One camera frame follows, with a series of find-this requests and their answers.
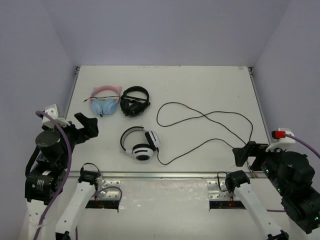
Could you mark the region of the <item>white and black headphones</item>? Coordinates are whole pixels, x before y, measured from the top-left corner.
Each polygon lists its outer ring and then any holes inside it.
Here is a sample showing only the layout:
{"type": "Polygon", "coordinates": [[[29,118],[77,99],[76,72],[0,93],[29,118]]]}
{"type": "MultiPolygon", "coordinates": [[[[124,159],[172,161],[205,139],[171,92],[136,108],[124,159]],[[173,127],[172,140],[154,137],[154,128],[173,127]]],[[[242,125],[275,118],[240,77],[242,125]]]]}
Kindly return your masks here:
{"type": "Polygon", "coordinates": [[[159,151],[161,141],[155,131],[149,130],[142,126],[133,126],[128,128],[120,137],[120,146],[122,150],[130,157],[138,161],[149,160],[154,152],[159,151]],[[143,132],[148,143],[139,143],[133,146],[132,149],[125,148],[125,140],[128,135],[133,132],[143,132]]]}

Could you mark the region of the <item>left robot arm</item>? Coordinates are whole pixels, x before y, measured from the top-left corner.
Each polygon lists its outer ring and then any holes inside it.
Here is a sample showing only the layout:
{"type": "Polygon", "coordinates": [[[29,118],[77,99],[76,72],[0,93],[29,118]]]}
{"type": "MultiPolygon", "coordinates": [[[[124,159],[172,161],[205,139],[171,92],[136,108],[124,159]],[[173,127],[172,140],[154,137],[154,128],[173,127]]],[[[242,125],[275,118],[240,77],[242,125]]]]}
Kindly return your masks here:
{"type": "Polygon", "coordinates": [[[36,111],[42,119],[43,131],[35,138],[35,149],[25,167],[24,197],[29,214],[29,240],[75,240],[78,221],[88,201],[98,190],[99,172],[81,170],[70,203],[61,217],[57,208],[72,165],[76,145],[96,138],[97,118],[76,113],[82,124],[60,118],[53,108],[36,111]]]}

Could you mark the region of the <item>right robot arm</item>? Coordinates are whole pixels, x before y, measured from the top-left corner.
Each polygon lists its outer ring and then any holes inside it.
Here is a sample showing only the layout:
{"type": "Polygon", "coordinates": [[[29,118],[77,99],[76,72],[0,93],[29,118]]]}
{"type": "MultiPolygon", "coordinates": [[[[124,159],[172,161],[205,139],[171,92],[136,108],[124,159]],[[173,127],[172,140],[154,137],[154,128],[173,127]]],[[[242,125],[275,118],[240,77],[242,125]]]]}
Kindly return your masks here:
{"type": "Polygon", "coordinates": [[[268,145],[255,141],[249,141],[244,147],[234,147],[232,152],[238,167],[249,157],[255,158],[253,169],[261,170],[281,196],[281,205],[291,223],[289,232],[275,223],[254,193],[244,171],[228,173],[226,190],[242,202],[257,226],[261,240],[306,240],[320,228],[320,194],[312,187],[315,170],[305,154],[279,147],[269,150],[268,145]]]}

